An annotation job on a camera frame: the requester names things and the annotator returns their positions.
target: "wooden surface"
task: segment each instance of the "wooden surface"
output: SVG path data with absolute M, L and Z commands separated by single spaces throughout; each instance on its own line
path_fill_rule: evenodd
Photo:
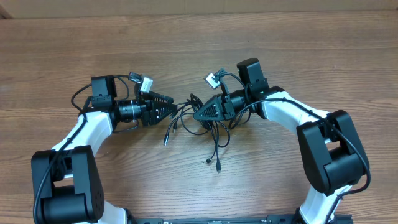
M 15 19 L 396 10 L 398 0 L 0 0 Z
M 30 158 L 74 127 L 70 97 L 90 77 L 146 73 L 152 90 L 176 103 L 190 93 L 206 101 L 220 92 L 203 81 L 208 72 L 236 73 L 251 57 L 270 85 L 351 115 L 373 176 L 338 213 L 358 223 L 397 222 L 397 11 L 2 20 L 0 30 L 1 223 L 32 223 Z M 108 201 L 136 217 L 261 217 L 293 213 L 306 197 L 297 138 L 278 124 L 253 116 L 234 129 L 220 151 L 221 174 L 205 163 L 209 136 L 178 128 L 165 147 L 168 125 L 105 141 L 96 163 Z

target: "wooden table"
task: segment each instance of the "wooden table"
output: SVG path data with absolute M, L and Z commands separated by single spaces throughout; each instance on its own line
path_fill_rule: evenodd
M 70 97 L 90 77 L 146 73 L 153 91 L 177 103 L 190 93 L 206 101 L 220 92 L 203 81 L 207 73 L 237 73 L 236 64 L 251 57 L 270 85 L 351 115 L 372 183 L 347 196 L 338 213 L 358 223 L 397 222 L 397 11 L 0 21 L 0 222 L 32 223 L 30 158 L 74 127 Z M 297 138 L 278 124 L 253 116 L 234 129 L 220 151 L 221 174 L 205 163 L 210 135 L 178 128 L 165 147 L 168 125 L 167 118 L 105 141 L 96 163 L 108 201 L 136 217 L 262 217 L 293 213 L 306 197 Z

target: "robotic arm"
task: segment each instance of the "robotic arm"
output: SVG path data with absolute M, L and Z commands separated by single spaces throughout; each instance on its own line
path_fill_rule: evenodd
M 205 78 L 213 89 L 221 86 L 223 93 L 213 96 L 194 118 L 231 120 L 231 127 L 237 116 L 241 118 L 244 110 L 250 110 L 296 134 L 311 188 L 293 223 L 337 223 L 334 211 L 342 196 L 352 194 L 348 191 L 362 175 L 367 174 L 367 184 L 370 181 L 369 161 L 349 114 L 343 110 L 334 113 L 316 110 L 293 99 L 278 86 L 270 88 L 256 58 L 240 62 L 237 68 L 240 79 L 223 69 Z M 223 82 L 226 75 L 238 79 L 244 89 L 229 93 Z M 326 144 L 331 141 L 339 141 L 340 146 L 329 151 Z
M 177 106 L 172 98 L 150 91 L 153 82 L 150 78 L 135 73 L 127 77 L 136 83 L 135 100 L 114 100 L 117 96 L 114 76 L 91 78 L 93 96 L 81 110 L 76 126 L 52 150 L 33 155 L 36 224 L 134 223 L 127 209 L 104 200 L 94 156 L 103 141 L 115 133 L 119 122 L 134 121 L 137 123 L 134 128 L 137 128 L 135 120 L 141 119 L 143 126 L 155 125 Z M 56 181 L 71 177 L 73 185 L 54 185 Z

